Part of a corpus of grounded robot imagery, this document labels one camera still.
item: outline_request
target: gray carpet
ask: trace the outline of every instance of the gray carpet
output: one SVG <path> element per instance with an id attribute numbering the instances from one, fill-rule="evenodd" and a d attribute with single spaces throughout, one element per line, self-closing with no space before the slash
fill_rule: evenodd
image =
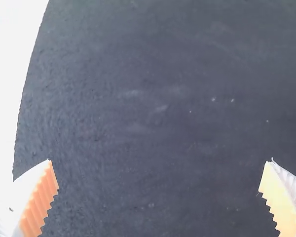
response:
<path id="1" fill-rule="evenodd" d="M 275 237 L 296 174 L 296 0 L 50 0 L 14 176 L 49 158 L 44 237 Z"/>

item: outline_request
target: textured surface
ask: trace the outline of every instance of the textured surface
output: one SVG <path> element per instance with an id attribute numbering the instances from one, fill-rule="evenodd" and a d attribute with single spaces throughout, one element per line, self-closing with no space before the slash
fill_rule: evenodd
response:
<path id="1" fill-rule="evenodd" d="M 296 175 L 296 0 L 50 0 L 14 167 L 53 161 L 44 237 L 275 237 L 271 156 Z"/>

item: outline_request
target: serrated teeth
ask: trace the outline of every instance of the serrated teeth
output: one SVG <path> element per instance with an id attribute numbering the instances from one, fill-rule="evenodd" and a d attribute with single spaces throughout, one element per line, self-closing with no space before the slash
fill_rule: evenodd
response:
<path id="1" fill-rule="evenodd" d="M 269 212 L 274 215 L 273 221 L 277 223 L 275 229 L 280 231 L 280 236 L 295 237 L 296 209 L 285 187 L 285 184 L 292 187 L 294 179 L 284 169 L 274 164 L 272 162 L 265 164 L 259 192 L 263 193 L 266 205 L 270 206 Z"/>
<path id="2" fill-rule="evenodd" d="M 51 161 L 41 174 L 31 197 L 25 207 L 19 222 L 19 227 L 25 237 L 37 237 L 42 234 L 41 227 L 45 225 L 44 218 L 51 209 L 50 203 L 58 194 L 58 183 Z"/>

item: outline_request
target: orange serrated gripper pad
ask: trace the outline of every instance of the orange serrated gripper pad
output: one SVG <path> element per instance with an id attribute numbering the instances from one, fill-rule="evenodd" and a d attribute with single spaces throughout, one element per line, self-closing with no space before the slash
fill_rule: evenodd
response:
<path id="1" fill-rule="evenodd" d="M 275 170 L 274 162 L 266 162 L 259 186 L 259 192 L 266 199 L 270 213 L 274 215 L 275 227 L 280 232 L 280 237 L 296 236 L 296 208 L 287 191 L 285 184 Z"/>
<path id="2" fill-rule="evenodd" d="M 58 189 L 52 162 L 47 160 L 19 220 L 19 228 L 24 237 L 42 234 L 44 218 L 48 216 L 47 211 L 51 209 L 50 203 L 54 200 L 53 196 L 58 194 Z"/>

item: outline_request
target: white floor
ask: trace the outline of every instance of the white floor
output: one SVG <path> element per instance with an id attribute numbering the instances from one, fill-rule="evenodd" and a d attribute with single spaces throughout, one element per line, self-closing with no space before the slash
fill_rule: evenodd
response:
<path id="1" fill-rule="evenodd" d="M 0 193 L 13 179 L 22 91 L 47 4 L 48 0 L 0 0 Z"/>

